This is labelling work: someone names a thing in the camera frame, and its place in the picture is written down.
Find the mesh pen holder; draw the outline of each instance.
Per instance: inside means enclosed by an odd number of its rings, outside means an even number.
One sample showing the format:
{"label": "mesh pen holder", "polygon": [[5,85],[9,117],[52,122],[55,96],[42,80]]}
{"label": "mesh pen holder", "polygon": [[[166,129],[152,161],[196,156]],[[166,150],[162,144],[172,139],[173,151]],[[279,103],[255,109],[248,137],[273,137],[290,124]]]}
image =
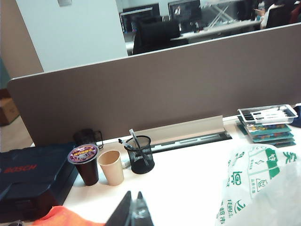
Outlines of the mesh pen holder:
{"label": "mesh pen holder", "polygon": [[133,149],[125,147],[130,158],[132,171],[137,174],[143,174],[151,171],[155,162],[151,152],[151,139],[147,136],[137,136],[138,143],[131,138],[126,141]]}

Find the paper cup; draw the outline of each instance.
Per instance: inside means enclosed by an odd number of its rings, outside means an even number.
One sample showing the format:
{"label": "paper cup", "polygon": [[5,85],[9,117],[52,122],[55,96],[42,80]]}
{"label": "paper cup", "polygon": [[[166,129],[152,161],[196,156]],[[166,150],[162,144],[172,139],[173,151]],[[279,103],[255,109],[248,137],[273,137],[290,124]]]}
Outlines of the paper cup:
{"label": "paper cup", "polygon": [[119,151],[107,151],[98,157],[98,164],[108,181],[108,185],[117,186],[124,180]]}

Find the desk surface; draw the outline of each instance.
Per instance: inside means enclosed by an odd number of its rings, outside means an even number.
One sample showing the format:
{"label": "desk surface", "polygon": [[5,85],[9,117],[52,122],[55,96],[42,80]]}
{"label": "desk surface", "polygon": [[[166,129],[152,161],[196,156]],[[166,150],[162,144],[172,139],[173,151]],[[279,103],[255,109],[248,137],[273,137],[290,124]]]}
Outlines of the desk surface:
{"label": "desk surface", "polygon": [[[233,139],[156,153],[153,155],[156,165],[152,171],[138,175],[130,168],[124,169],[125,180],[116,187],[106,185],[98,167],[99,182],[84,186],[78,176],[64,206],[85,219],[106,222],[126,191],[132,191],[134,198],[138,191],[142,191],[154,225],[196,225],[200,221],[203,225],[214,225],[230,152],[251,143],[237,128],[236,117],[224,120],[225,129]],[[291,129],[297,145],[281,150],[298,153],[301,129]],[[105,146],[104,151],[111,148],[110,144]],[[127,158],[126,151],[120,147],[122,158]]]}
{"label": "desk surface", "polygon": [[218,25],[218,26],[215,26],[212,28],[208,28],[208,30],[202,30],[197,33],[194,33],[194,32],[184,33],[179,38],[175,38],[174,40],[199,38],[199,37],[208,36],[208,35],[212,35],[212,34],[216,34],[216,33],[220,33],[220,32],[226,32],[226,31],[241,29],[244,27],[256,26],[256,25],[259,25],[260,23],[261,22],[257,21],[257,20],[237,21],[237,22],[233,22],[230,24]]}

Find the bosch case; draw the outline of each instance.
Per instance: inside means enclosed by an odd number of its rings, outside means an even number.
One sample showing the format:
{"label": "bosch case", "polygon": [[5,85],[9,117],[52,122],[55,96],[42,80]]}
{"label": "bosch case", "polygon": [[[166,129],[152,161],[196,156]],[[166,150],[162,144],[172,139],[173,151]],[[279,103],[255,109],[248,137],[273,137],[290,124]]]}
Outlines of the bosch case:
{"label": "bosch case", "polygon": [[0,223],[34,221],[65,201],[78,174],[74,143],[0,153]]}

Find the white plastic bag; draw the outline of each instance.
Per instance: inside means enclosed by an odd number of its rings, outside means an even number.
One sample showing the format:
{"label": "white plastic bag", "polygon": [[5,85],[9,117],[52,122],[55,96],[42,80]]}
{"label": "white plastic bag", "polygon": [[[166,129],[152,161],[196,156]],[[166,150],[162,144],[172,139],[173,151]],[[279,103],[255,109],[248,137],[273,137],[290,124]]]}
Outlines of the white plastic bag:
{"label": "white plastic bag", "polygon": [[301,163],[295,153],[246,145],[228,165],[216,226],[301,225]]}

